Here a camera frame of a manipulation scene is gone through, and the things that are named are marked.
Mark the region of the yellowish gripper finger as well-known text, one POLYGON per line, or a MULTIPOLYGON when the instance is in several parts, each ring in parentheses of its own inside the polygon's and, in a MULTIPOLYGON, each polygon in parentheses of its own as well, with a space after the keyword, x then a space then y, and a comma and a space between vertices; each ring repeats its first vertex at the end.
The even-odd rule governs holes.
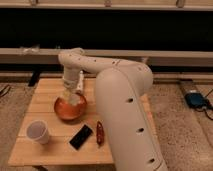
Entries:
POLYGON ((76 95, 76 90, 71 90, 71 95, 72 96, 76 95))
POLYGON ((62 99, 67 100, 68 97, 69 97, 69 91, 68 91, 67 89, 64 89, 64 90, 61 92, 60 97, 61 97, 62 99))

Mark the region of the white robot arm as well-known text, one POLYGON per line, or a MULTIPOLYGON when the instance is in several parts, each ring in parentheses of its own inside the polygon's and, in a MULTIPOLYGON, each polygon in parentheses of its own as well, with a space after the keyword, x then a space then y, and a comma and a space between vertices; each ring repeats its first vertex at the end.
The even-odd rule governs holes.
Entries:
POLYGON ((77 85, 81 70, 96 75, 96 111, 102 118, 116 171, 168 171, 141 102, 153 84, 151 69, 141 62, 87 56, 81 48, 61 51, 58 60, 68 88, 77 85))

